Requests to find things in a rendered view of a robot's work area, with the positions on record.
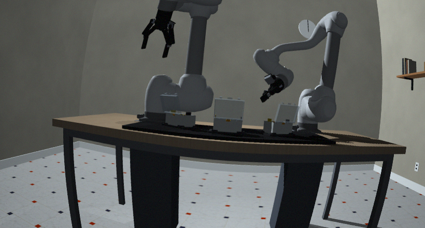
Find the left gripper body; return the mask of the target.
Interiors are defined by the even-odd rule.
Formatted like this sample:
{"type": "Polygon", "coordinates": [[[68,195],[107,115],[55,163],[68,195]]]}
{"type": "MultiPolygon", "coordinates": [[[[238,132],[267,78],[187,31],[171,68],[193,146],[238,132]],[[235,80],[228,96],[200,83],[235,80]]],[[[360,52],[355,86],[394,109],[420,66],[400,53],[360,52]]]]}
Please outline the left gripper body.
{"type": "MultiPolygon", "coordinates": [[[[284,85],[284,82],[280,78],[276,78],[276,80],[275,80],[275,86],[274,87],[278,86],[280,83],[282,84],[282,86],[284,88],[284,86],[285,86],[284,85]]],[[[281,92],[283,90],[283,88],[280,89],[277,93],[281,92]]]]}

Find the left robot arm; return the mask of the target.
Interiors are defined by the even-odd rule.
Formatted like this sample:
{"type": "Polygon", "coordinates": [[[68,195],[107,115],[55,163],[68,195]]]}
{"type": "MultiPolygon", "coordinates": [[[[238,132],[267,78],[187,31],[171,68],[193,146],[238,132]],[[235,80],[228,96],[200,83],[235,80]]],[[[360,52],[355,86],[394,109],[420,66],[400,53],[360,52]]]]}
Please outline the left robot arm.
{"type": "Polygon", "coordinates": [[[280,78],[287,88],[294,78],[293,72],[279,64],[279,56],[286,51],[307,50],[318,45],[327,37],[320,85],[313,89],[305,89],[299,99],[297,124],[292,130],[299,132],[321,133],[318,122],[330,121],[336,113],[335,92],[333,90],[340,40],[347,27],[347,17],[333,11],[323,17],[315,27],[310,39],[306,41],[281,44],[272,50],[258,49],[253,58],[256,64],[268,75],[264,80],[268,85],[275,84],[280,78]]]}

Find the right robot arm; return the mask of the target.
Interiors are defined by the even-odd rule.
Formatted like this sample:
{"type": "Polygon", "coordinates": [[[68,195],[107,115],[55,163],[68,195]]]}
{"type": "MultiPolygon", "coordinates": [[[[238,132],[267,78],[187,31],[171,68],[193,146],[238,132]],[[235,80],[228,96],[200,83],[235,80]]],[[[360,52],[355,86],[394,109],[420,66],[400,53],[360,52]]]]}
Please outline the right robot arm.
{"type": "Polygon", "coordinates": [[[190,14],[186,69],[179,84],[172,83],[167,75],[151,78],[145,96],[145,115],[137,115],[139,121],[165,122],[166,113],[163,113],[160,99],[160,95],[165,93],[177,93],[181,111],[184,112],[197,112],[211,107],[214,93],[202,75],[204,46],[207,20],[218,11],[221,2],[222,0],[159,0],[159,10],[190,14]]]}

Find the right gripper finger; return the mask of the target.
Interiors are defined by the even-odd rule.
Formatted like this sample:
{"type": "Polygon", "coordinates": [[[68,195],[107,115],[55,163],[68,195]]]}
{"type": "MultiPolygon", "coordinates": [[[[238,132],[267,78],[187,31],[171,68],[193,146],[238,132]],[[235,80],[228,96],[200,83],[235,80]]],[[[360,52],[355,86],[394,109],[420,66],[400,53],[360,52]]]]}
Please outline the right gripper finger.
{"type": "Polygon", "coordinates": [[[147,45],[147,41],[148,41],[148,37],[149,37],[149,35],[153,32],[153,31],[155,31],[156,30],[156,26],[158,26],[159,25],[159,23],[156,23],[154,26],[153,26],[153,24],[154,24],[154,22],[155,22],[155,19],[151,19],[150,20],[150,22],[149,22],[149,24],[147,25],[147,27],[144,29],[144,31],[142,32],[142,34],[144,35],[143,36],[143,38],[144,38],[144,40],[143,40],[143,44],[142,44],[142,47],[141,47],[141,49],[145,49],[146,48],[146,45],[147,45]],[[153,26],[153,27],[152,27],[153,26]],[[151,28],[152,27],[152,28],[151,28]],[[151,28],[151,29],[150,29],[151,28]]]}
{"type": "Polygon", "coordinates": [[[174,24],[167,24],[168,28],[164,30],[163,24],[160,24],[161,31],[163,32],[166,44],[163,52],[162,58],[166,58],[168,55],[169,48],[172,46],[172,44],[175,43],[174,38],[174,24]]]}

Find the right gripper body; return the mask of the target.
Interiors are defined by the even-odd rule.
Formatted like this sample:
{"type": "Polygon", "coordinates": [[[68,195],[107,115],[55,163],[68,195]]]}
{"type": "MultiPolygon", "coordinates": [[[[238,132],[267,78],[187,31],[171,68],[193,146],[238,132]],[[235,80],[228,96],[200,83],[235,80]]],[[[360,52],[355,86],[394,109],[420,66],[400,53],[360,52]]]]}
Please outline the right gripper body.
{"type": "Polygon", "coordinates": [[[156,20],[155,20],[155,24],[159,23],[158,26],[156,26],[156,30],[160,30],[160,24],[163,24],[163,28],[166,29],[168,26],[167,24],[169,24],[169,21],[171,20],[173,11],[162,11],[158,9],[157,15],[156,15],[156,20]]]}

